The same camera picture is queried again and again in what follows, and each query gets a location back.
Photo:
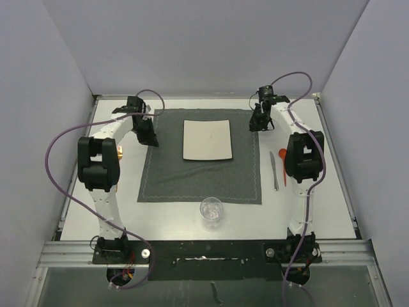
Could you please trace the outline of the grey cloth placemat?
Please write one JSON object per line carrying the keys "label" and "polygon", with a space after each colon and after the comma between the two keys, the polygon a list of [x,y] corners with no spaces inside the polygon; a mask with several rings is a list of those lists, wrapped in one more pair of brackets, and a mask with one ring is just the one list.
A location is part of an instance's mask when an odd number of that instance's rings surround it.
{"label": "grey cloth placemat", "polygon": [[[250,110],[168,109],[153,121],[159,142],[148,147],[138,201],[200,202],[216,197],[224,203],[261,204],[258,133],[249,130]],[[229,120],[232,159],[183,159],[183,124]]]}

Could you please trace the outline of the white square plate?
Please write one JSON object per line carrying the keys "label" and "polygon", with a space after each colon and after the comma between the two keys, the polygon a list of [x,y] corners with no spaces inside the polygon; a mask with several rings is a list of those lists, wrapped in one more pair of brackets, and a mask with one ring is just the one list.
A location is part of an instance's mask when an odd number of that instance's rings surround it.
{"label": "white square plate", "polygon": [[233,158],[229,120],[183,123],[183,159],[225,161]]}

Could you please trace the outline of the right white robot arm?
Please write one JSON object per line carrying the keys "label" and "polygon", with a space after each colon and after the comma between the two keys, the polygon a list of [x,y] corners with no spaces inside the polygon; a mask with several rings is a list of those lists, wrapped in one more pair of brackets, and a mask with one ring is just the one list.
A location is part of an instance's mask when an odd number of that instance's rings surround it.
{"label": "right white robot arm", "polygon": [[321,131],[308,127],[293,110],[294,103],[284,95],[274,93],[273,86],[258,88],[258,102],[252,109],[251,132],[261,132],[278,124],[288,137],[284,172],[291,179],[293,198],[288,230],[294,240],[284,246],[286,257],[294,262],[307,254],[314,240],[313,194],[325,178],[325,137]]}

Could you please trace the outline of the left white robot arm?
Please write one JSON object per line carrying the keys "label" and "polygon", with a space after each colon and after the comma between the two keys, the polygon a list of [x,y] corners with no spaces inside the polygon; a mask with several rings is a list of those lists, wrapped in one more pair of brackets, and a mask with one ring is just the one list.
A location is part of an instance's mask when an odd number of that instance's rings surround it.
{"label": "left white robot arm", "polygon": [[118,144],[133,132],[140,144],[159,146],[149,112],[150,107],[143,99],[130,96],[124,106],[112,112],[112,122],[104,124],[90,137],[81,137],[77,143],[78,179],[89,191],[99,219],[96,251],[117,263],[124,262],[130,255],[116,199],[120,179]]}

